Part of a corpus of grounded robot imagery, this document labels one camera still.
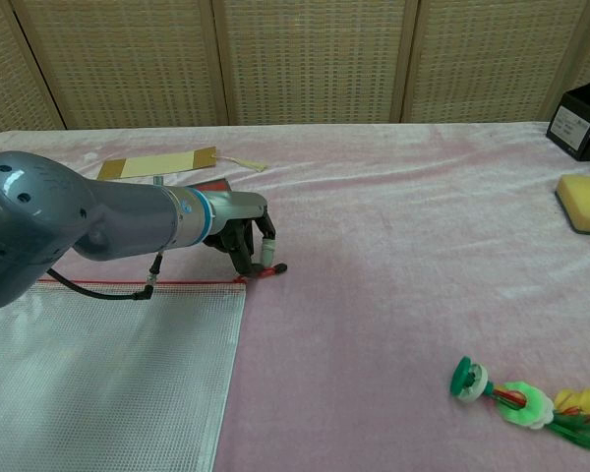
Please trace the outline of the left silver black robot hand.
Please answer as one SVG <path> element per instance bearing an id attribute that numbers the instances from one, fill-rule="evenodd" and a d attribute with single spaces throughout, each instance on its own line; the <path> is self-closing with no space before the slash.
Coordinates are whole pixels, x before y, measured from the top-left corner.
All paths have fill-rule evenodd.
<path id="1" fill-rule="evenodd" d="M 272 267 L 276 231 L 267 210 L 267 201 L 251 192 L 205 192 L 212 210 L 212 225 L 204 243 L 227 254 L 236 272 L 258 278 Z M 263 236 L 258 262 L 253 261 L 253 225 Z"/>

